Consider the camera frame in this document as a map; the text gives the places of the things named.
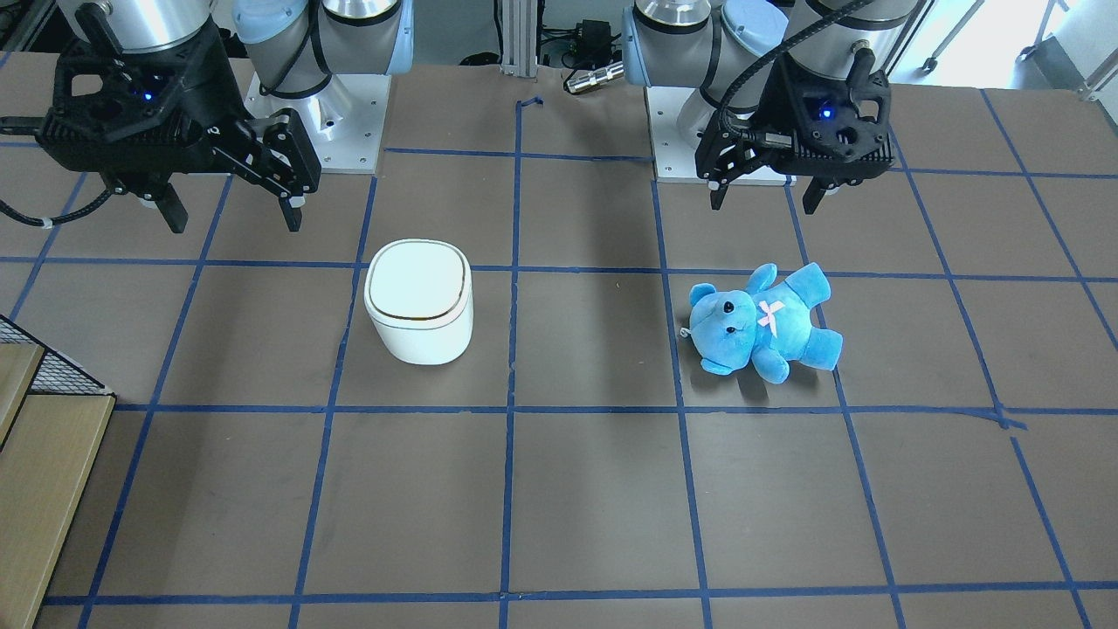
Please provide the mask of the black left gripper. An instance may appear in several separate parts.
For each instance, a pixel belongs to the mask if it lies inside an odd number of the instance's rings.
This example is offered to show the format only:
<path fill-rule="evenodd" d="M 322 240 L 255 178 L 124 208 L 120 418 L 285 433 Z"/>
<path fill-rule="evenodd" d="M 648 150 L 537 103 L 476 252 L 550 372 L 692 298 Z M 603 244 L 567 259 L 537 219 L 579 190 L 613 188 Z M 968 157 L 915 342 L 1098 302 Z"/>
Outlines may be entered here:
<path fill-rule="evenodd" d="M 694 154 L 712 210 L 721 210 L 735 180 L 760 166 L 813 177 L 802 196 L 808 216 L 833 190 L 833 180 L 866 180 L 892 166 L 891 89 L 875 63 L 875 53 L 854 53 L 847 75 L 834 79 L 784 53 L 749 121 L 716 109 Z"/>

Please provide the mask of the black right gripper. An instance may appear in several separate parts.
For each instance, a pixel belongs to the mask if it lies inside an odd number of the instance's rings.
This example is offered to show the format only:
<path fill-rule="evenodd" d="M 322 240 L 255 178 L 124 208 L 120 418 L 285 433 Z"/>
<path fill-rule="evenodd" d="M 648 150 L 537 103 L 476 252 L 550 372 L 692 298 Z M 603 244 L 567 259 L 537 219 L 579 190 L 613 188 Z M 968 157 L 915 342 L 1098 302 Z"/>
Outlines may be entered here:
<path fill-rule="evenodd" d="M 322 163 L 296 109 L 252 118 L 211 17 L 72 17 L 35 139 L 60 166 L 189 222 L 171 177 L 233 174 L 276 196 L 290 232 Z"/>

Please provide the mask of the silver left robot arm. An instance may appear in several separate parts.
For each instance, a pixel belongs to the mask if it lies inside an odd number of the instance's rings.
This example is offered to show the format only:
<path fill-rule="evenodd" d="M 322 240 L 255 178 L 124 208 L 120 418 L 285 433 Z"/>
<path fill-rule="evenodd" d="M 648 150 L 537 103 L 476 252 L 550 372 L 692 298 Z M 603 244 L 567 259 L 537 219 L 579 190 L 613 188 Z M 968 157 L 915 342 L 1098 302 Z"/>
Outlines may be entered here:
<path fill-rule="evenodd" d="M 697 92 L 695 174 L 722 207 L 768 168 L 805 177 L 802 204 L 894 166 L 882 60 L 915 1 L 635 1 L 622 27 L 625 78 Z"/>

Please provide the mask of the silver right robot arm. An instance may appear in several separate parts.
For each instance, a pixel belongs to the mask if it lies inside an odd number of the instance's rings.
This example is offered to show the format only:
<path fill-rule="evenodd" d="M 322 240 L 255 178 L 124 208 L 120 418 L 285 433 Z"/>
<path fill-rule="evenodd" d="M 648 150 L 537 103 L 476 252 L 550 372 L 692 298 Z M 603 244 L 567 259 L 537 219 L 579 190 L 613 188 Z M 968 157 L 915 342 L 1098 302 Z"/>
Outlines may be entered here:
<path fill-rule="evenodd" d="M 183 232 L 188 212 L 174 174 L 239 177 L 275 196 L 288 231 L 318 191 L 320 149 L 356 135 L 360 113 L 344 75 L 411 70 L 411 1 L 236 1 L 231 16 L 259 82 L 255 113 L 243 101 L 221 31 L 203 1 L 61 1 L 75 39 L 53 75 L 40 118 L 4 116 L 4 135 L 30 135 L 59 166 L 100 175 L 104 190 L 51 230 L 111 196 L 136 196 Z"/>

